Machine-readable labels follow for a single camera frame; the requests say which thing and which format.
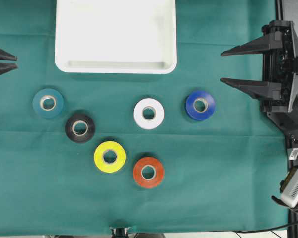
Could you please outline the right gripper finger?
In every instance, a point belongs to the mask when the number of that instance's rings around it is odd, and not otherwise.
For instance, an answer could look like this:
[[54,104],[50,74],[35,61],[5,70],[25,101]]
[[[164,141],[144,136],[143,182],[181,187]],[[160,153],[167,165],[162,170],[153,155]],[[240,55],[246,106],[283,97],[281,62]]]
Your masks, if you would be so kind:
[[280,100],[281,83],[268,81],[241,80],[231,78],[221,78],[221,82],[236,88],[251,98],[257,100]]
[[263,36],[246,44],[233,47],[221,53],[221,56],[261,54],[270,49],[270,38]]

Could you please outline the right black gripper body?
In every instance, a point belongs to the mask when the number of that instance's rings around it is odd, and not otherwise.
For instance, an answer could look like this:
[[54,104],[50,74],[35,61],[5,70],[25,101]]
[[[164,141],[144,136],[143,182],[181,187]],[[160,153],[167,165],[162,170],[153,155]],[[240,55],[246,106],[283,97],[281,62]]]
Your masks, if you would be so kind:
[[282,47],[263,54],[263,80],[279,83],[280,96],[263,100],[260,110],[287,137],[298,137],[298,37],[294,23],[273,20],[262,27],[264,35],[281,33]]

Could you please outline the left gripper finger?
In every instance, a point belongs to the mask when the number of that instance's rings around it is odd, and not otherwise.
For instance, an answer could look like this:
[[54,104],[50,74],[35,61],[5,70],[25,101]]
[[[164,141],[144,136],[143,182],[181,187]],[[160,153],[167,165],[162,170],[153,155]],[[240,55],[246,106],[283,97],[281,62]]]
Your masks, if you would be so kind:
[[14,56],[0,48],[0,60],[17,61],[17,56]]
[[17,65],[14,63],[0,63],[0,75],[17,69]]

